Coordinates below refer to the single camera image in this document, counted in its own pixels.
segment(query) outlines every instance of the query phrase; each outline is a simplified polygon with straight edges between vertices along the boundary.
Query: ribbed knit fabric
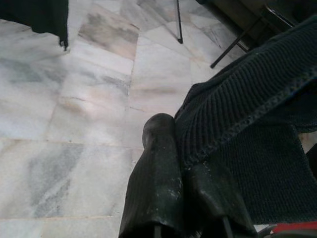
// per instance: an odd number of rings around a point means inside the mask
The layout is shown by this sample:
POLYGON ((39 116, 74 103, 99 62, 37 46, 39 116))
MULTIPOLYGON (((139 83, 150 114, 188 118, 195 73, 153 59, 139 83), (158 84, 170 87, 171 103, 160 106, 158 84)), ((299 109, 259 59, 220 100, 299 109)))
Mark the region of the ribbed knit fabric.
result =
POLYGON ((206 83, 196 84, 175 116, 184 168, 290 99, 316 79, 317 16, 255 49, 206 83))
POLYGON ((194 85, 175 116, 184 170, 219 160, 255 224, 317 220, 298 132, 317 129, 317 16, 194 85))

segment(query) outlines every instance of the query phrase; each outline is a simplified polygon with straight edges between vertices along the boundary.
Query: black metal rod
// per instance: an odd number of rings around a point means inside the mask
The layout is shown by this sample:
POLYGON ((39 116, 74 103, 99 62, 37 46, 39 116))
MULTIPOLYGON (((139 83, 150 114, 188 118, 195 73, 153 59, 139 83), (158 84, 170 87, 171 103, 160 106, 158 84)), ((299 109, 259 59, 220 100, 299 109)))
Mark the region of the black metal rod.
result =
POLYGON ((182 32, 182 23, 180 19, 180 8, 179 8, 179 0, 175 0, 176 4, 176 28, 178 29, 178 42, 183 43, 183 32, 182 32))
POLYGON ((246 29, 240 36, 235 39, 234 42, 213 62, 210 67, 214 68, 220 60, 222 60, 223 57, 241 40, 242 37, 244 37, 259 21, 261 20, 261 17, 259 17, 248 29, 246 29))

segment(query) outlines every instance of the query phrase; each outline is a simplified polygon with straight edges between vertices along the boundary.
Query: grout line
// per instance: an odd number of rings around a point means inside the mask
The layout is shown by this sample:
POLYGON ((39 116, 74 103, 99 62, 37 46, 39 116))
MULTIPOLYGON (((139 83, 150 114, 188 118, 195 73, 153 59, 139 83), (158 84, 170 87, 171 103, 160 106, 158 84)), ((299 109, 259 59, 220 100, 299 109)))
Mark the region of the grout line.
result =
POLYGON ((0 222, 6 221, 64 221, 64 220, 99 220, 99 219, 109 219, 116 216, 94 216, 94 217, 40 217, 40 218, 1 218, 0 222))
POLYGON ((51 144, 74 144, 74 145, 87 145, 87 146, 104 146, 104 147, 113 147, 113 148, 123 148, 123 149, 143 149, 139 147, 125 146, 125 145, 108 145, 105 143, 78 143, 78 142, 69 142, 69 141, 55 141, 55 140, 35 140, 35 139, 24 139, 24 138, 8 138, 0 137, 0 140, 17 140, 17 141, 26 141, 26 142, 37 142, 37 143, 51 143, 51 144))

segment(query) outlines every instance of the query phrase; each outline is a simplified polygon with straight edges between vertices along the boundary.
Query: black cloth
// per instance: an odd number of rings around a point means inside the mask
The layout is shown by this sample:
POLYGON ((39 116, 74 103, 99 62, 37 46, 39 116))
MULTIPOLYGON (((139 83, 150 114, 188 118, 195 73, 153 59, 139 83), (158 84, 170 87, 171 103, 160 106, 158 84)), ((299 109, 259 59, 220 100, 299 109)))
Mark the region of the black cloth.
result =
POLYGON ((0 19, 32 27, 37 33, 59 36, 59 44, 68 47, 68 0, 0 0, 0 19))
POLYGON ((255 224, 317 220, 317 181, 298 139, 317 129, 317 16, 189 91, 175 116, 182 173, 218 161, 255 224))

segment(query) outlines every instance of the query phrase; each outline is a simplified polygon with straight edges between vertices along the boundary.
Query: marble floor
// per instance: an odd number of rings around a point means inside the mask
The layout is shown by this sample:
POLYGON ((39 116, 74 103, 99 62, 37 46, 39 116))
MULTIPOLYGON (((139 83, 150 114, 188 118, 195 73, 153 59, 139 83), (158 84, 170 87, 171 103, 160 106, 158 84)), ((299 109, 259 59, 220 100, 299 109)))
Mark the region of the marble floor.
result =
POLYGON ((70 49, 0 20, 0 237, 115 238, 142 128, 241 56, 194 0, 70 0, 70 49))

